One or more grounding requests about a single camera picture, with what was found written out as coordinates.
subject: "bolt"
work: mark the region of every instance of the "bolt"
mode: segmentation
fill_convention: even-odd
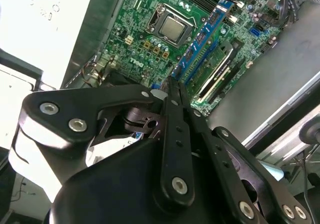
[[[171,100],[171,103],[173,103],[175,106],[178,106],[178,103],[175,102],[174,100]]]
[[[246,202],[240,202],[239,203],[239,207],[240,207],[240,210],[241,212],[249,219],[253,219],[255,217],[255,213],[254,211],[252,210],[252,208],[249,206],[248,203]]]
[[[226,136],[226,137],[229,136],[229,133],[228,133],[226,130],[224,130],[224,129],[221,131],[221,133],[222,133],[224,136]]]
[[[142,94],[144,97],[149,98],[149,94],[148,94],[147,92],[142,91],[141,94]]]
[[[87,129],[87,124],[84,120],[73,118],[69,121],[69,128],[77,133],[81,133]]]
[[[198,110],[194,110],[193,113],[197,116],[197,117],[201,117],[201,113]]]
[[[301,208],[299,207],[294,207],[296,212],[298,213],[299,217],[301,217],[302,219],[307,219],[306,214],[301,210]]]
[[[291,211],[291,209],[287,206],[287,205],[283,205],[282,206],[284,213],[291,219],[295,218],[294,213]]]
[[[53,115],[59,112],[59,108],[53,103],[43,103],[40,105],[40,111],[48,115]]]
[[[182,178],[179,178],[179,177],[175,177],[172,179],[172,187],[177,193],[179,193],[181,195],[186,194],[188,191],[188,187],[187,187],[186,182]]]

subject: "electronic component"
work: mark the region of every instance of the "electronic component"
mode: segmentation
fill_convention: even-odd
[[[254,28],[254,27],[252,27],[252,28],[249,30],[249,32],[250,32],[252,35],[256,36],[256,37],[259,37],[260,34],[261,34],[261,32],[260,32],[259,30],[257,30],[256,28]]]
[[[203,102],[208,98],[210,93],[214,90],[214,88],[217,86],[217,84],[224,78],[224,76],[229,72],[230,70],[230,64],[232,60],[237,55],[238,51],[242,48],[244,43],[242,43],[240,40],[234,39],[232,41],[232,44],[228,41],[225,41],[221,45],[221,49],[225,53],[225,58],[222,60],[222,62],[218,65],[216,69],[213,70],[212,74],[209,76],[209,78],[205,81],[204,85],[201,87],[200,91],[198,92],[197,96],[198,102]]]
[[[184,16],[166,3],[160,3],[148,23],[146,32],[180,48],[195,27],[197,25],[194,18]]]
[[[195,61],[196,57],[201,53],[208,39],[212,36],[212,34],[216,31],[216,29],[221,24],[222,20],[228,14],[228,11],[232,8],[233,3],[226,0],[220,0],[217,8],[213,10],[209,18],[208,22],[205,22],[200,32],[196,35],[195,40],[189,46],[181,60],[179,61],[178,66],[182,67],[179,75],[174,71],[173,77],[179,80],[182,75],[188,70],[189,66]]]
[[[131,37],[130,35],[128,35],[126,38],[125,38],[125,43],[128,44],[128,45],[131,45],[132,42],[133,42],[134,38]]]

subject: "capacitor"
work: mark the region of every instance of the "capacitor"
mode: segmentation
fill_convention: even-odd
[[[245,8],[250,11],[250,10],[252,10],[254,7],[252,6],[252,4],[247,4],[247,5],[245,6]]]

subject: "black metal bracket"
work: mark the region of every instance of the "black metal bracket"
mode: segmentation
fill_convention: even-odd
[[[160,222],[151,207],[146,208],[137,200],[137,205],[141,206],[136,213],[126,212],[128,219],[133,218],[132,222],[165,223],[174,217],[177,220],[171,220],[172,223],[186,223],[179,221],[176,216],[179,215],[188,216],[187,223],[196,223],[197,218],[203,223],[220,218],[219,223],[234,224],[311,223],[307,211],[228,130],[218,127],[211,131],[208,128],[201,113],[191,108],[186,88],[181,83],[169,77],[161,90],[167,97],[159,99],[149,89],[132,84],[38,92],[24,100],[19,126],[38,145],[54,150],[45,153],[47,159],[50,155],[59,155],[60,159],[64,156],[70,161],[84,155],[89,146],[128,137],[135,132],[144,133],[143,140],[72,177],[57,197],[54,215],[63,212],[64,216],[73,213],[77,207],[89,205],[92,216],[105,215],[107,221],[119,220],[122,217],[117,212],[106,214],[92,209],[96,202],[90,202],[87,196],[83,203],[76,200],[95,191],[87,189],[87,183],[92,182],[99,191],[92,199],[101,200],[98,203],[106,208],[118,200],[128,203],[124,192],[136,183],[135,190],[143,186],[139,192],[135,191],[136,198],[144,200],[151,196],[149,204],[155,205],[166,218]],[[43,103],[54,104],[58,112],[49,115],[40,109]],[[85,121],[86,128],[81,132],[68,126],[74,118]],[[105,199],[100,195],[106,188],[99,189],[97,182],[114,183],[120,174],[124,179],[132,175],[128,171],[132,165],[136,165],[136,175],[130,186],[127,182],[117,182],[117,186],[112,185],[112,197]],[[209,196],[204,197],[202,192],[207,188]],[[71,198],[75,191],[76,198]],[[219,204],[211,210],[211,207],[203,206],[207,199],[212,204]],[[305,214],[305,219],[299,216],[298,210]],[[85,219],[74,220],[75,223],[85,222]]]

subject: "cable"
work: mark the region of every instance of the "cable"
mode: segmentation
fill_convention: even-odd
[[[303,159],[302,159],[302,171],[303,171],[303,195],[304,195],[305,203],[308,206],[313,224],[318,224],[315,211],[313,210],[308,197],[308,178],[307,178],[307,168],[306,168],[306,155],[304,151],[303,151]]]
[[[293,22],[295,23],[296,21],[299,20],[299,17],[298,17],[298,7],[297,7],[297,4],[295,2],[296,0],[289,0],[289,6],[290,6],[290,9],[292,10],[293,12]]]
[[[19,189],[19,197],[18,197],[18,199],[16,199],[16,200],[11,200],[11,202],[16,202],[16,201],[19,201],[20,200],[20,198],[21,198],[21,192],[22,192],[22,190],[21,190],[21,188],[22,188],[22,184],[23,184],[23,182],[24,182],[24,179],[25,179],[25,177],[23,177],[22,178],[22,180],[21,180],[21,183],[20,183],[20,189]]]

